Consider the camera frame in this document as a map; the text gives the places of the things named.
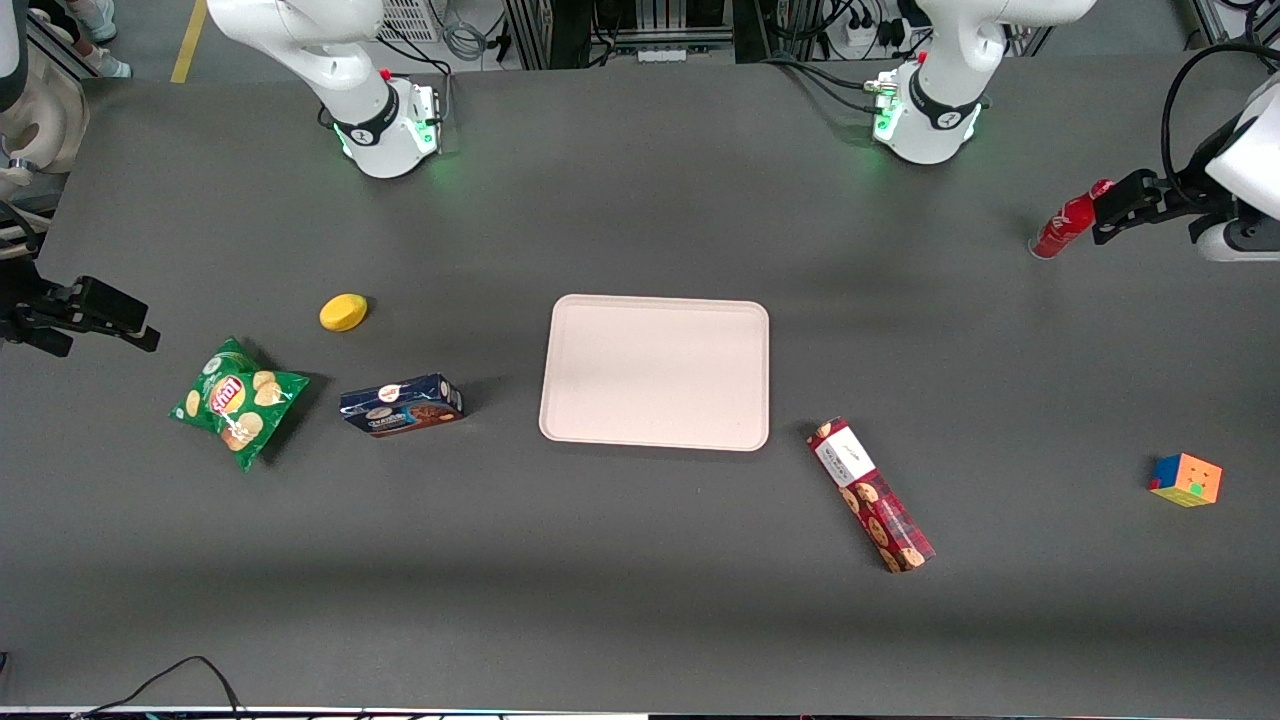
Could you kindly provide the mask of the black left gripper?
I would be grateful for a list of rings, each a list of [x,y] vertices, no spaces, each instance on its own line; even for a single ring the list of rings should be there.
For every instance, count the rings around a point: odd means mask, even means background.
[[[1228,191],[1203,170],[1180,170],[1161,178],[1155,170],[1134,170],[1121,179],[1093,184],[1094,246],[1103,246],[1124,231],[1190,219],[1192,243],[1212,225],[1228,222]]]

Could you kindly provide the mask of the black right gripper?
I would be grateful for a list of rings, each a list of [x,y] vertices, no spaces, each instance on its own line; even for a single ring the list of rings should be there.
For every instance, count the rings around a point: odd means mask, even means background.
[[[161,334],[146,325],[148,306],[128,293],[81,275],[72,284],[42,278],[32,260],[5,260],[1,273],[1,332],[8,343],[67,357],[69,333],[116,337],[152,354]]]

